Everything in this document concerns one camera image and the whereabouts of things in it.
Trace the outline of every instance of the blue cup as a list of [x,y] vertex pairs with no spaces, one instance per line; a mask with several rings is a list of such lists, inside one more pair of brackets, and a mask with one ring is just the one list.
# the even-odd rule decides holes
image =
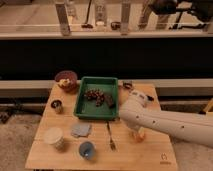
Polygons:
[[90,160],[95,154],[95,147],[94,145],[89,142],[83,142],[79,147],[79,154],[86,160]]

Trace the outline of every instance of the bottle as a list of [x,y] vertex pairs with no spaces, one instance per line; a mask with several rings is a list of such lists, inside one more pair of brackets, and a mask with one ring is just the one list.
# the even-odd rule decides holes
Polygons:
[[107,25],[107,10],[105,0],[95,0],[95,24],[97,26]]

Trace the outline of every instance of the cup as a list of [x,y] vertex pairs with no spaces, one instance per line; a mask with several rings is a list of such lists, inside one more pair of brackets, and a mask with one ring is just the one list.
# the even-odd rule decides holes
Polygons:
[[51,103],[51,108],[53,108],[57,114],[62,113],[63,106],[61,100],[53,100]]
[[64,146],[63,131],[57,127],[48,129],[44,134],[44,142],[57,150],[62,150]]
[[91,160],[95,155],[95,147],[94,145],[89,142],[83,142],[79,147],[79,154],[86,160]]

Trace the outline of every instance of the gray cloth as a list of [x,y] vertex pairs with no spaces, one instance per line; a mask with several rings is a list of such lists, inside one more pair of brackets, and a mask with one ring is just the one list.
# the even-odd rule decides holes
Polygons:
[[91,124],[76,123],[71,127],[71,135],[75,138],[87,137],[91,133]]

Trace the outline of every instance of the metal cup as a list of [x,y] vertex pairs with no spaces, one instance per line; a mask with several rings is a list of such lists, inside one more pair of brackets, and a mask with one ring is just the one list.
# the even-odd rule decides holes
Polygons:
[[57,114],[62,113],[63,106],[61,100],[53,100],[51,103],[51,108],[53,108]]

